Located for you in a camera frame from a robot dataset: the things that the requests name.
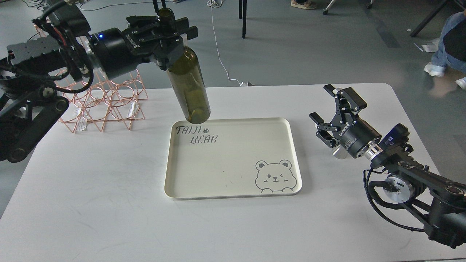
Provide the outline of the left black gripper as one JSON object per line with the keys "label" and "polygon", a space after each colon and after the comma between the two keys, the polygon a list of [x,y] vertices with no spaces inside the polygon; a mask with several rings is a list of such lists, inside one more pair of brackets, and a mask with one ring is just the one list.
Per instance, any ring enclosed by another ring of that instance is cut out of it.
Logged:
{"label": "left black gripper", "polygon": [[143,63],[155,63],[161,70],[167,57],[164,46],[181,37],[188,41],[198,37],[197,26],[187,17],[129,16],[128,28],[110,28],[89,35],[88,45],[94,56],[94,67],[100,67],[113,79],[135,70]]}

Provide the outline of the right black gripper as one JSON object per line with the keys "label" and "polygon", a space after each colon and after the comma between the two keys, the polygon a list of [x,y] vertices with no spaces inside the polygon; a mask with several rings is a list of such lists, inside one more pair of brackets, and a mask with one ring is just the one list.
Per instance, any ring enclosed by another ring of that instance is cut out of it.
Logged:
{"label": "right black gripper", "polygon": [[351,157],[359,158],[363,155],[362,150],[368,143],[378,143],[382,137],[371,125],[358,116],[362,109],[367,108],[366,101],[351,87],[335,88],[333,85],[327,84],[324,85],[324,90],[335,99],[336,114],[331,123],[325,123],[316,112],[309,114],[309,117],[317,125],[316,136],[329,148],[341,144]]}

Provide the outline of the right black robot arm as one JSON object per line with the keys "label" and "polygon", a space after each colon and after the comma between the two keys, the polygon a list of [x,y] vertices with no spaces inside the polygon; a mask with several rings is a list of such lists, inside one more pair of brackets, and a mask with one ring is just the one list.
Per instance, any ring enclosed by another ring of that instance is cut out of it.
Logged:
{"label": "right black robot arm", "polygon": [[[429,171],[410,153],[409,131],[397,124],[382,137],[359,117],[367,103],[353,88],[324,86],[336,103],[336,114],[326,123],[315,112],[316,136],[329,148],[348,153],[354,159],[366,157],[371,168],[363,171],[363,187],[371,207],[389,223],[410,231],[424,232],[429,240],[451,248],[465,243],[465,185]],[[404,209],[423,228],[401,225],[385,216],[379,207]]]}

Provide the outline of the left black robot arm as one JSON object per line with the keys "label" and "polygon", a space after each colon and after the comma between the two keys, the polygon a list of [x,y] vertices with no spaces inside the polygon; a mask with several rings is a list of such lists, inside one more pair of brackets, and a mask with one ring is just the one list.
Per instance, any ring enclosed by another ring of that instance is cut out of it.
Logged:
{"label": "left black robot arm", "polygon": [[65,113],[61,93],[86,91],[100,68],[113,79],[153,62],[167,70],[183,53],[182,35],[198,30],[188,18],[153,1],[154,16],[129,16],[128,27],[90,34],[90,25],[74,0],[47,0],[32,22],[46,37],[7,47],[1,60],[1,161],[23,161]]}

